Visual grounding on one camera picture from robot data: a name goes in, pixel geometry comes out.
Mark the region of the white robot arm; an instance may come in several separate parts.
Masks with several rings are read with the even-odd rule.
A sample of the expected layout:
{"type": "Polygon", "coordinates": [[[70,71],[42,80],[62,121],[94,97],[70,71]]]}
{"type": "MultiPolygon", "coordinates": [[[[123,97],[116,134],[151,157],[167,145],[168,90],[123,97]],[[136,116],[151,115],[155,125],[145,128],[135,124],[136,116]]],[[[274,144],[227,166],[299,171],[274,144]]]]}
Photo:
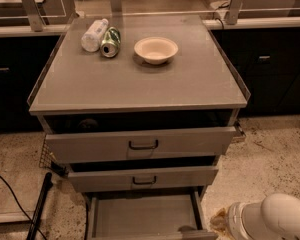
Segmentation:
{"type": "Polygon", "coordinates": [[[233,203],[210,226],[231,240],[300,240],[300,199],[274,193],[258,203],[233,203]]]}

